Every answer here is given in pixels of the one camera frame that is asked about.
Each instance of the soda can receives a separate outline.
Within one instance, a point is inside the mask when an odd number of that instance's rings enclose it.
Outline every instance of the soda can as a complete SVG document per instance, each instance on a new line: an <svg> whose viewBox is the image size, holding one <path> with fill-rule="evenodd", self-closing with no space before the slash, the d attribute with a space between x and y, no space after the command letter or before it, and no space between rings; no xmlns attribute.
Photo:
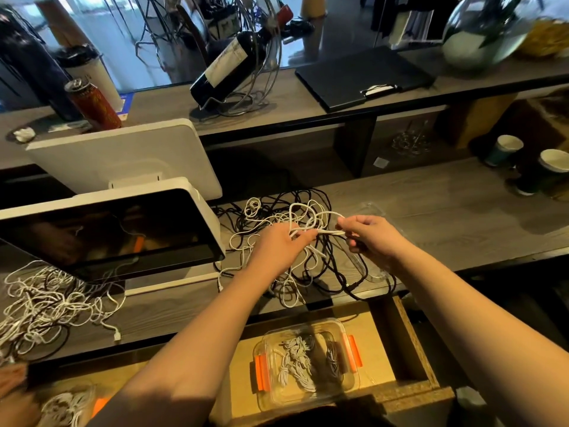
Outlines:
<svg viewBox="0 0 569 427"><path fill-rule="evenodd" d="M95 130L121 128L122 122L103 93L89 81L77 78L65 85L65 91L83 117Z"/></svg>

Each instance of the wine bottle label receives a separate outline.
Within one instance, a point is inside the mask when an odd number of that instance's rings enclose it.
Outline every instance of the wine bottle label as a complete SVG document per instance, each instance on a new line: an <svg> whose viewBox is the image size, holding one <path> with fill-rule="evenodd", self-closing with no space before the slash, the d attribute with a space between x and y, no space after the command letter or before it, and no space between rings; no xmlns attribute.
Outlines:
<svg viewBox="0 0 569 427"><path fill-rule="evenodd" d="M243 63L247 58L247 53L239 44L237 39L233 41L223 50L221 54L208 67L204 75L213 87L216 87L221 81L227 78L235 68Z"/></svg>

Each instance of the white monitor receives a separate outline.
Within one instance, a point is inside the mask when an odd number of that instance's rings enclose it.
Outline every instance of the white monitor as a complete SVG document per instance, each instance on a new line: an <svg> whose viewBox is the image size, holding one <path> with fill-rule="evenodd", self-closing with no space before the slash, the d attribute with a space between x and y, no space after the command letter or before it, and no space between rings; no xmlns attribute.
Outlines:
<svg viewBox="0 0 569 427"><path fill-rule="evenodd" d="M0 210L0 238L95 284L225 257L217 217L183 177Z"/></svg>
<svg viewBox="0 0 569 427"><path fill-rule="evenodd" d="M75 193L186 177L205 200L222 194L196 129L185 118L33 141L26 151Z"/></svg>

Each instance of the open drawer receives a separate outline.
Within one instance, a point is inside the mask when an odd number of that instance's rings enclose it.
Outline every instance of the open drawer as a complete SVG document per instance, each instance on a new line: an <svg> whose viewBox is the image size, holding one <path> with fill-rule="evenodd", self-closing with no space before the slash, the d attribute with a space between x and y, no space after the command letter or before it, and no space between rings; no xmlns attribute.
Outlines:
<svg viewBox="0 0 569 427"><path fill-rule="evenodd" d="M256 425L321 405L305 401L302 405L261 411L257 397L263 391L257 385L254 351L268 331L326 318L342 322L361 358L359 386L339 399L367 396L369 400L371 396L384 413L452 400L452 390L439 387L401 301L388 297L247 326L217 397L212 421L218 425Z"/></svg>

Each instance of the forearm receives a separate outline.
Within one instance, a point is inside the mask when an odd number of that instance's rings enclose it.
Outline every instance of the forearm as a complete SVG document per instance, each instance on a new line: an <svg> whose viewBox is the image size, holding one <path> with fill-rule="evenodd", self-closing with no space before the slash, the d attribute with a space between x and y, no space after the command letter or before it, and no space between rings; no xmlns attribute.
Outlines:
<svg viewBox="0 0 569 427"><path fill-rule="evenodd" d="M401 280L504 422L567 422L567 352L420 249L399 261Z"/></svg>
<svg viewBox="0 0 569 427"><path fill-rule="evenodd" d="M94 426L202 425L247 318L271 277L239 272L216 299L137 373L94 419Z"/></svg>

